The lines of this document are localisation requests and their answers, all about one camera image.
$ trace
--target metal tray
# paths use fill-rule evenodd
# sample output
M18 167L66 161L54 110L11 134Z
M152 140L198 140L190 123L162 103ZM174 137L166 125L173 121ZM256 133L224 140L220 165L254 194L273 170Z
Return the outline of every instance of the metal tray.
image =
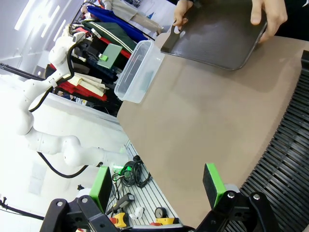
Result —
M245 65L262 36L266 14L258 26L251 24L251 0L200 0L188 11L180 33L171 34L161 52L237 70Z

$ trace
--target black conveyor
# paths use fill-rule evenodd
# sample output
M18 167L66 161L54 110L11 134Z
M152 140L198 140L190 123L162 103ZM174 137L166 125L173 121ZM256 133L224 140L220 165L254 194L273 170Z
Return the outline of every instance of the black conveyor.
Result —
M240 192L266 194L284 232L302 232L309 224L309 52L283 119ZM231 223L227 232L244 231Z

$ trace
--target tan countertop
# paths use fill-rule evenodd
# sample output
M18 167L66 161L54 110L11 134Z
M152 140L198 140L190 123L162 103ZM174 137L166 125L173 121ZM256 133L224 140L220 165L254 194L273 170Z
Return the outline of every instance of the tan countertop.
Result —
M276 37L233 72L166 55L142 103L123 103L120 124L184 224L197 227L210 210L206 162L239 187L250 174L287 108L304 49L309 42Z

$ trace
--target human hand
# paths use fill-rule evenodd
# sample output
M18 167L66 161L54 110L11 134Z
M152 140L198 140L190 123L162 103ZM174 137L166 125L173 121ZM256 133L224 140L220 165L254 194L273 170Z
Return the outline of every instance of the human hand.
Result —
M270 37L274 36L280 25L287 21L284 0L252 0L251 23L258 25L262 18L262 8L267 15L267 28L260 39L260 43L265 42Z
M174 12L174 20L176 21L173 26L178 26L179 29L188 22L187 18L184 18L184 14L193 6L192 1L179 0Z

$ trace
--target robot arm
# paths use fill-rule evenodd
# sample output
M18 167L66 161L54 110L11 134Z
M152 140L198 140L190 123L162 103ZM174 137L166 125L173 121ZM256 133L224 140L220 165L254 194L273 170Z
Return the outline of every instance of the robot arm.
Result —
M44 81L27 80L19 95L15 116L16 133L26 138L28 148L54 155L63 153L69 166L95 165L103 162L104 166L123 166L128 158L126 154L106 151L100 148L83 148L75 136L55 136L39 132L33 128L34 117L29 112L33 101L51 87L56 87L61 78L70 72L67 53L72 52L72 37L60 37L49 54L50 62L57 71Z

